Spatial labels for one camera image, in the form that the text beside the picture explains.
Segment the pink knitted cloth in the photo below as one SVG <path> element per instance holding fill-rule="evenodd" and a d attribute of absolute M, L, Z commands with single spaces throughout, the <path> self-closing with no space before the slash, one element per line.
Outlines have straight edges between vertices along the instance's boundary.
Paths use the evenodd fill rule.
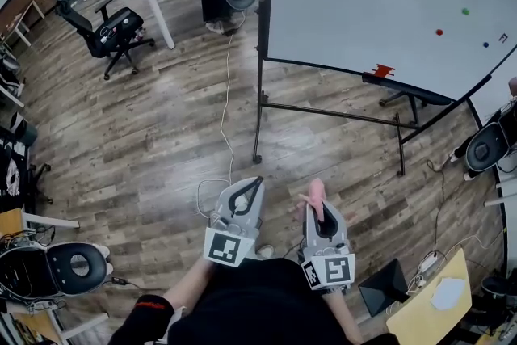
<path fill-rule="evenodd" d="M 315 178 L 309 184 L 308 195 L 300 194 L 298 196 L 298 202 L 296 208 L 299 214 L 302 214 L 302 210 L 306 205 L 310 206 L 316 213 L 317 220 L 323 222 L 324 218 L 324 202 L 326 201 L 326 190 L 324 183 L 319 179 Z"/>

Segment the white power strip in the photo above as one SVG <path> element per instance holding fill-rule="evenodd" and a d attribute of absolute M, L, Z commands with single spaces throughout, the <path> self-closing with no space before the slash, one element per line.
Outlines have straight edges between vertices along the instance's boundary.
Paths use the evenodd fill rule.
<path fill-rule="evenodd" d="M 435 251 L 429 253 L 418 265 L 418 272 L 425 273 L 436 263 L 437 258 L 438 254 Z"/>

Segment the person's left forearm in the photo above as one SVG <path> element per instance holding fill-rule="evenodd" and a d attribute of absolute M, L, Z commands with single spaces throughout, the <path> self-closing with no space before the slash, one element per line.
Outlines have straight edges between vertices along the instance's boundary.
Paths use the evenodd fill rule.
<path fill-rule="evenodd" d="M 212 278 L 216 264 L 204 257 L 199 257 L 187 273 L 162 297 L 175 311 L 183 309 L 190 313 L 198 303 Z"/>

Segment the white paper sheet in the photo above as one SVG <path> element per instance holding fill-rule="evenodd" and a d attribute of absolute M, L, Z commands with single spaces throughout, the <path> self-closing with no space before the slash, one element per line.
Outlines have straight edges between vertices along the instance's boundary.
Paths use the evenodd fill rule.
<path fill-rule="evenodd" d="M 465 280 L 459 278 L 443 278 L 435 288 L 431 304 L 439 311 L 453 309 L 465 288 Z"/>

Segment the person's right forearm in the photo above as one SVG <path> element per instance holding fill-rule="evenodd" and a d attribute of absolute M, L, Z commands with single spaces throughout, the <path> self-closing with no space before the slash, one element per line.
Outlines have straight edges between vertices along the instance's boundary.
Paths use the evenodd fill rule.
<path fill-rule="evenodd" d="M 324 294 L 322 298 L 338 321 L 347 339 L 353 345 L 362 345 L 364 338 L 359 330 L 359 325 L 347 306 L 343 292 L 334 290 Z"/>

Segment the white whiteboard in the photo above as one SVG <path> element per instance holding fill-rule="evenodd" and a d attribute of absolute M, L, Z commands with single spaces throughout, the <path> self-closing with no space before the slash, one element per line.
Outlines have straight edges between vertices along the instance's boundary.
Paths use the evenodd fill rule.
<path fill-rule="evenodd" d="M 517 0 L 267 1 L 272 60 L 359 74 L 387 65 L 388 80 L 450 99 L 517 52 Z"/>

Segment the black metal rack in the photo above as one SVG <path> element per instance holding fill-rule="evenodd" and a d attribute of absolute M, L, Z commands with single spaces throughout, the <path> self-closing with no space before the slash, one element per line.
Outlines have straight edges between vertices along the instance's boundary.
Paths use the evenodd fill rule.
<path fill-rule="evenodd" d="M 37 204 L 53 204 L 53 198 L 45 195 L 38 187 L 42 175 L 51 170 L 44 163 L 39 169 L 36 165 L 28 164 L 28 150 L 23 154 L 15 150 L 15 135 L 0 125 L 0 212 L 8 212 L 15 208 L 23 209 L 30 214 L 36 214 Z M 18 193 L 8 192 L 8 167 L 14 164 L 15 172 L 19 173 Z"/>

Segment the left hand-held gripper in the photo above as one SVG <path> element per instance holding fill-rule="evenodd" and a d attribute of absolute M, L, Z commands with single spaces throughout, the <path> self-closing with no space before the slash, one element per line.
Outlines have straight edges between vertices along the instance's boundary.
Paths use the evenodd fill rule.
<path fill-rule="evenodd" d="M 265 184 L 262 176 L 242 179 L 219 196 L 205 231 L 203 257 L 227 267 L 258 259 L 256 241 L 262 225 Z"/>

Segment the person's black shirt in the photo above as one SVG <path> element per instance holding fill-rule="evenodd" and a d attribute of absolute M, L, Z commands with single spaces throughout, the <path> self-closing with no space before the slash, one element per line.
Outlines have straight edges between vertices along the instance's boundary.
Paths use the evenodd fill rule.
<path fill-rule="evenodd" d="M 301 267 L 288 259 L 216 264 L 195 308 L 175 311 L 162 295 L 145 294 L 108 345 L 353 345 Z M 399 345 L 379 334 L 362 345 Z"/>

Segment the black printed shirt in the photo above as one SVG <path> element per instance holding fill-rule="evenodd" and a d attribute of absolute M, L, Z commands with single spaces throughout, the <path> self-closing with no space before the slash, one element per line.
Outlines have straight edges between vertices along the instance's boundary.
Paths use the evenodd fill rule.
<path fill-rule="evenodd" d="M 10 142 L 0 143 L 0 197 L 17 197 L 27 182 L 27 159 Z"/>

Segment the black flat stand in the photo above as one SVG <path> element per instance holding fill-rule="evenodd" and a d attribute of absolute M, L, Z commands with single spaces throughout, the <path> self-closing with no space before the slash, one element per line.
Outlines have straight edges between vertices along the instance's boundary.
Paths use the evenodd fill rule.
<path fill-rule="evenodd" d="M 359 291 L 371 317 L 385 311 L 395 302 L 404 303 L 410 298 L 398 259 L 393 259 L 361 282 Z"/>

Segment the yellow wooden table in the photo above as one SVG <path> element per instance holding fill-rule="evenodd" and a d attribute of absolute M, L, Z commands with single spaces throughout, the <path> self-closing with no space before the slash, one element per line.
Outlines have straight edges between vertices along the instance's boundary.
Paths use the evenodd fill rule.
<path fill-rule="evenodd" d="M 446 277 L 464 279 L 461 298 L 453 309 L 439 311 L 431 304 L 438 283 Z M 469 273 L 460 248 L 433 279 L 406 301 L 386 321 L 388 331 L 400 345 L 438 345 L 456 327 L 472 306 Z"/>

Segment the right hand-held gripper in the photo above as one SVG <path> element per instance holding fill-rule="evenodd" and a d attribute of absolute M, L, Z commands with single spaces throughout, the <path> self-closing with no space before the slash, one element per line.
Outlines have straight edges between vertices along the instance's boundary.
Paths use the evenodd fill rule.
<path fill-rule="evenodd" d="M 306 203 L 302 252 L 313 256 L 301 263 L 301 269 L 313 291 L 348 289 L 355 281 L 355 254 L 345 245 L 348 238 L 344 216 L 328 201 L 325 202 L 325 227 L 326 238 L 322 238 L 317 233 L 316 210 Z M 324 242 L 328 248 L 320 253 Z"/>

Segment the light wooden table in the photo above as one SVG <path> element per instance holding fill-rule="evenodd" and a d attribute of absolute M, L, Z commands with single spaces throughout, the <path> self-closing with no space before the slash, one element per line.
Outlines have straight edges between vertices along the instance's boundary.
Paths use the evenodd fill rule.
<path fill-rule="evenodd" d="M 38 238 L 57 228 L 79 229 L 78 221 L 44 217 L 24 212 L 20 208 L 0 213 L 0 238 Z"/>

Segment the black office chair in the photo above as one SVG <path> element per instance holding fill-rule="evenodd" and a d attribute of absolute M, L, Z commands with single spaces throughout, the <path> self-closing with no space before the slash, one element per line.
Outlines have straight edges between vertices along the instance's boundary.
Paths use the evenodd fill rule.
<path fill-rule="evenodd" d="M 123 7 L 112 15 L 108 14 L 107 5 L 113 1 L 105 0 L 96 6 L 95 13 L 100 12 L 103 17 L 102 24 L 96 29 L 87 18 L 71 6 L 70 0 L 56 0 L 55 8 L 57 15 L 74 27 L 84 39 L 92 57 L 111 59 L 103 74 L 103 79 L 106 81 L 110 79 L 112 68 L 122 56 L 125 56 L 132 66 L 132 74 L 137 74 L 139 69 L 133 63 L 129 51 L 142 45 L 148 45 L 151 48 L 155 46 L 153 38 L 143 39 L 139 36 L 144 20 L 138 13 Z"/>

